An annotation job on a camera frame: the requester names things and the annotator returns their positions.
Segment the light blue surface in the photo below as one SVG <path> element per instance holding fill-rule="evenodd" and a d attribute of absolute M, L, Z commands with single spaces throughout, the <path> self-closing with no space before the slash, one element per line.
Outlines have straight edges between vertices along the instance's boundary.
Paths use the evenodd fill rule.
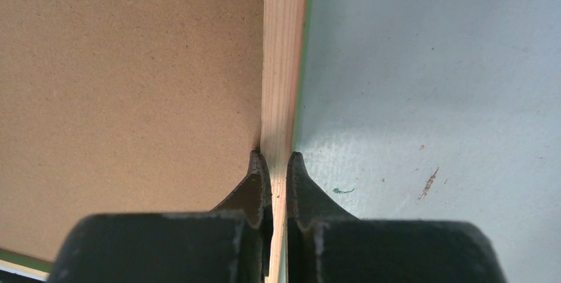
<path fill-rule="evenodd" d="M 312 178 L 362 218 L 475 223 L 510 282 L 559 282 L 561 0 L 313 0 L 307 24 Z"/>

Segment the green painted edge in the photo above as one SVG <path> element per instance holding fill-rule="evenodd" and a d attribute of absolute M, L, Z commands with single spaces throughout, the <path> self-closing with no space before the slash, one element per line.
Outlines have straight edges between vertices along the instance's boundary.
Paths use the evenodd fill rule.
<path fill-rule="evenodd" d="M 292 133 L 292 150 L 296 149 L 296 142 L 300 137 L 302 127 L 302 90 L 304 87 L 304 74 L 306 72 L 306 59 L 308 58 L 308 41 L 310 37 L 310 18 L 312 17 L 312 0 L 306 0 L 306 14 L 304 18 L 304 36 L 302 40 L 302 55 L 300 56 L 300 75 L 298 77 L 298 96 L 296 98 L 296 115 L 294 118 L 294 131 Z"/>
<path fill-rule="evenodd" d="M 19 253 L 4 249 L 0 249 L 0 260 L 47 273 L 51 272 L 52 268 L 52 263 L 50 262 L 35 259 L 33 257 L 28 257 L 26 255 L 21 255 Z"/>

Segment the brown scratch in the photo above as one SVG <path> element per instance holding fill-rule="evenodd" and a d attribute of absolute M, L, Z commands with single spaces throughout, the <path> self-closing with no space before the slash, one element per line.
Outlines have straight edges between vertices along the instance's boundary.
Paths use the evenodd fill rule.
<path fill-rule="evenodd" d="M 437 173 L 438 173 L 439 168 L 440 167 L 437 167 L 437 170 L 429 178 L 429 180 L 427 181 L 427 184 L 425 185 L 425 189 L 423 189 L 423 194 L 421 195 L 421 197 L 419 197 L 417 199 L 421 200 L 421 199 L 425 198 L 425 196 L 427 196 L 427 193 L 429 192 L 429 189 L 431 189 L 431 185 L 433 184 L 433 182 L 437 178 Z"/>

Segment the hardboard panel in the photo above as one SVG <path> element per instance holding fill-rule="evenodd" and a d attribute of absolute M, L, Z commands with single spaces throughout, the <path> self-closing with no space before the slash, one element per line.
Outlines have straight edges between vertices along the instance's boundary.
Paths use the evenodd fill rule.
<path fill-rule="evenodd" d="M 0 248 L 195 211 L 258 143 L 263 0 L 0 0 Z"/>

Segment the paint stain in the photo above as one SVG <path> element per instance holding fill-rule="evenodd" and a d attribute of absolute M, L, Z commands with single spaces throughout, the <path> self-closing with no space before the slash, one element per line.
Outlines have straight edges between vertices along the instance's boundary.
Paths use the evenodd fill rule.
<path fill-rule="evenodd" d="M 348 193 L 354 192 L 354 191 L 355 191 L 354 188 L 351 189 L 351 190 L 340 190 L 340 189 L 338 189 L 338 188 L 334 188 L 334 189 L 333 189 L 333 192 L 336 193 L 336 194 L 348 194 Z"/>

